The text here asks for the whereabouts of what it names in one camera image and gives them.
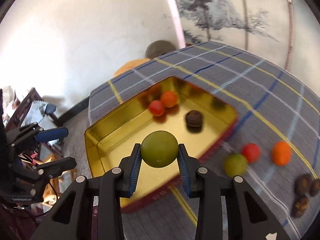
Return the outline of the green fruit with stem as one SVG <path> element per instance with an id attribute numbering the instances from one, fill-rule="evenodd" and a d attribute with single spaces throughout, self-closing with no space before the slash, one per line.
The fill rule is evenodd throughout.
<path id="1" fill-rule="evenodd" d="M 242 176 L 247 170 L 247 159 L 242 154 L 232 153 L 224 158 L 222 166 L 226 176 Z"/>

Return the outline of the green round fruit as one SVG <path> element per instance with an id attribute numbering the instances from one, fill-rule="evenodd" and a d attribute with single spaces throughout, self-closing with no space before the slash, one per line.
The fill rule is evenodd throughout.
<path id="1" fill-rule="evenodd" d="M 149 166 L 163 168 L 177 158 L 178 141 L 167 131 L 155 131 L 142 141 L 140 153 L 144 162 Z"/>

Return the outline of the red tomato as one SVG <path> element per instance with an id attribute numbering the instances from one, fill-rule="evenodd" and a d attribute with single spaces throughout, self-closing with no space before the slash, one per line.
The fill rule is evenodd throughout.
<path id="1" fill-rule="evenodd" d="M 260 152 L 259 146 L 254 143 L 246 144 L 241 150 L 241 154 L 246 158 L 249 164 L 254 163 L 259 159 Z"/>
<path id="2" fill-rule="evenodd" d="M 159 117 L 165 112 L 165 107 L 160 100 L 153 100 L 152 102 L 150 102 L 148 109 L 150 113 L 155 117 Z"/>

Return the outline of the red tomato front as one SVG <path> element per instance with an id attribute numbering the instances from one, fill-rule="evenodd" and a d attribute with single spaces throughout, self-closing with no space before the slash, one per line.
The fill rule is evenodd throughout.
<path id="1" fill-rule="evenodd" d="M 159 117 L 165 112 L 165 107 L 160 100 L 153 100 L 152 102 L 150 102 L 148 109 L 150 113 L 155 117 Z"/>

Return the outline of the wooden furniture with clutter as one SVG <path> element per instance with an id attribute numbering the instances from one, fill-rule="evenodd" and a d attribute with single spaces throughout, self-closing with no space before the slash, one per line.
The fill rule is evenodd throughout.
<path id="1" fill-rule="evenodd" d="M 40 100 L 39 94 L 35 89 L 32 89 L 31 92 L 27 95 L 27 97 L 22 101 L 22 103 L 17 107 L 16 111 L 10 118 L 9 122 L 4 125 L 5 130 L 8 132 L 12 129 L 20 128 L 29 124 L 38 123 L 40 127 L 41 121 L 45 116 L 50 116 L 54 118 L 54 112 L 56 110 L 56 107 L 54 105 L 51 105 L 49 103 L 45 103 Z M 53 120 L 53 127 L 52 128 L 58 128 L 63 127 L 60 126 L 56 119 Z M 38 144 L 37 148 L 32 152 L 27 152 L 27 156 L 31 156 L 34 158 L 34 161 L 37 163 L 37 150 L 39 147 L 44 144 L 47 145 L 49 142 L 42 142 Z M 37 167 L 33 167 L 29 162 L 23 160 L 22 164 L 29 170 L 34 170 Z M 46 179 L 49 179 L 49 183 L 51 179 L 58 178 L 58 177 L 45 177 Z M 17 207 L 13 205 L 4 204 L 6 206 L 10 207 Z"/>

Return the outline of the red gold coffee tin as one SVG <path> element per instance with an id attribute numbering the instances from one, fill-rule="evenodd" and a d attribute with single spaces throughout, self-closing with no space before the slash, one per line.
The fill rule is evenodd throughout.
<path id="1" fill-rule="evenodd" d="M 205 161 L 222 144 L 237 121 L 236 110 L 198 85 L 168 77 L 145 88 L 85 131 L 91 174 L 102 176 L 141 144 L 154 158 L 168 150 L 164 167 L 141 164 L 131 198 L 120 201 L 123 213 L 131 213 L 166 193 L 179 180 L 173 154 L 183 144 L 191 157 Z"/>

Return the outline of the brown fruit in tin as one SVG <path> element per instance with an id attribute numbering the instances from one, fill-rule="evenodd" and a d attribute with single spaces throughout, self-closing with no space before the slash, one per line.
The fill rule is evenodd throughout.
<path id="1" fill-rule="evenodd" d="M 202 127 L 203 115 L 200 111 L 191 110 L 185 115 L 185 123 L 189 127 Z"/>

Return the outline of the large orange tangerine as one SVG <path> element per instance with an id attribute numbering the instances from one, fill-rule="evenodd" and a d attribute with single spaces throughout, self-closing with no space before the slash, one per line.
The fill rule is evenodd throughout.
<path id="1" fill-rule="evenodd" d="M 277 166 L 285 166 L 291 161 L 291 147 L 285 141 L 275 143 L 271 151 L 272 162 Z"/>

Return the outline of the small orange in tin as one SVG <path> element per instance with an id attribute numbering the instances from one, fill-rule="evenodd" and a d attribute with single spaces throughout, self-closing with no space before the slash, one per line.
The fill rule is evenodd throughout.
<path id="1" fill-rule="evenodd" d="M 178 102 L 178 96 L 175 91 L 166 91 L 161 95 L 160 101 L 166 108 L 175 107 Z"/>

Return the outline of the grey plaid tablecloth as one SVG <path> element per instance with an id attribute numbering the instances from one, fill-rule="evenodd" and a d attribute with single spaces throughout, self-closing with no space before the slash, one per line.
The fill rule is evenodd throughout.
<path id="1" fill-rule="evenodd" d="M 290 73 L 243 50 L 206 42 L 118 75 L 89 96 L 85 145 L 103 175 L 150 133 L 165 130 L 189 155 L 223 175 L 224 157 L 245 144 L 261 155 L 245 179 L 291 239 L 319 213 L 319 196 L 293 218 L 295 180 L 319 178 L 319 97 Z"/>

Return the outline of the large brown fruit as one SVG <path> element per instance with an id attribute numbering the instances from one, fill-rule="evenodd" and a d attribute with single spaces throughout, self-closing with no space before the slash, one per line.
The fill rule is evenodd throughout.
<path id="1" fill-rule="evenodd" d="M 300 175 L 295 181 L 295 194 L 304 196 L 309 193 L 312 184 L 312 176 L 310 174 Z"/>

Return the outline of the orange round cushion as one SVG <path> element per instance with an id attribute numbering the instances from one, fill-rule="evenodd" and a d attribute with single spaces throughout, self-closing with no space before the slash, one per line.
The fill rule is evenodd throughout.
<path id="1" fill-rule="evenodd" d="M 125 63 L 123 66 L 121 66 L 113 75 L 113 77 L 119 76 L 120 74 L 123 74 L 124 72 L 127 72 L 128 70 L 131 70 L 132 68 L 135 68 L 141 64 L 144 64 L 146 62 L 149 62 L 150 58 L 144 58 L 144 59 L 136 59 L 129 61 Z"/>

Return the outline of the small brown fruit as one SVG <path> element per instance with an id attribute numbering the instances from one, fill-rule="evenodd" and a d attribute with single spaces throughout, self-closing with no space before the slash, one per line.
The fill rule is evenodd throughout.
<path id="1" fill-rule="evenodd" d="M 310 187 L 309 194 L 310 196 L 314 197 L 316 196 L 320 191 L 320 179 L 315 179 Z"/>

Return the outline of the grey round cushion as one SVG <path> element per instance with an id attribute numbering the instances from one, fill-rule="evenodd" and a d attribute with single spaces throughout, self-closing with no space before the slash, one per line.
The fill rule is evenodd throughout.
<path id="1" fill-rule="evenodd" d="M 152 42 L 146 49 L 145 57 L 153 59 L 155 57 L 162 56 L 164 54 L 175 51 L 177 48 L 169 41 L 159 40 Z"/>

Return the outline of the painted folding screen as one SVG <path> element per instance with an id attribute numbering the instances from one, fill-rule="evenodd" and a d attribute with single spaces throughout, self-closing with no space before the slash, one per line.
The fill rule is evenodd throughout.
<path id="1" fill-rule="evenodd" d="M 313 84 L 319 22 L 304 0 L 176 0 L 187 43 L 220 41 Z"/>

